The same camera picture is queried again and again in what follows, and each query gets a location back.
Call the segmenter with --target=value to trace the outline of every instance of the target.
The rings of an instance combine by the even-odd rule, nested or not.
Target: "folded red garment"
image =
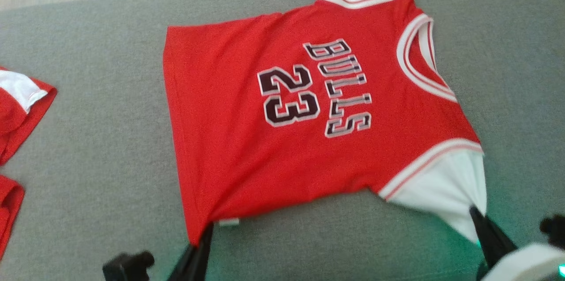
[[[32,133],[55,95],[53,86],[0,67],[0,165]]]
[[[18,182],[0,175],[0,259],[8,245],[12,225],[24,199],[24,189]]]

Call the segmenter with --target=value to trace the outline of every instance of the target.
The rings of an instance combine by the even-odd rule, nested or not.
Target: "gray couch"
[[[0,64],[59,89],[0,173],[26,187],[0,279],[102,280],[151,251],[164,280],[187,243],[162,74],[170,24],[313,0],[97,0],[0,12]],[[416,0],[438,68],[486,152],[489,214],[517,245],[565,210],[565,1]],[[480,250],[368,191],[216,227],[208,280],[471,281]]]

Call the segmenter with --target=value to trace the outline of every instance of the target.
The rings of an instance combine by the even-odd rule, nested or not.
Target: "basketball jersey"
[[[170,26],[164,78],[190,242],[214,221],[362,188],[476,241],[482,149],[436,70],[432,24],[414,0],[316,0]]]
[[[0,166],[28,138],[56,94],[44,82],[0,67]],[[22,186],[0,175],[0,259],[23,198]]]

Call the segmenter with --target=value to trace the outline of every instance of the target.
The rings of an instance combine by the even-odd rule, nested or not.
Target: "gray fabric surface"
[[[313,0],[98,0],[0,13],[0,64],[59,89],[0,169],[26,198],[0,279],[101,280],[150,250],[164,280],[187,238],[162,75],[168,24]],[[489,214],[518,245],[565,209],[565,1],[416,0],[486,151]],[[439,219],[364,191],[216,227],[209,280],[470,281],[480,251]]]

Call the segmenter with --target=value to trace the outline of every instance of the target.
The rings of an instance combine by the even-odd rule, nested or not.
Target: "red garment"
[[[57,90],[44,82],[0,67],[0,165],[28,138],[56,94]],[[0,175],[0,258],[23,198],[22,186]]]
[[[168,28],[190,242],[213,221],[331,194],[369,187],[393,199],[447,153],[481,152],[436,72],[431,24],[414,0],[317,0]]]

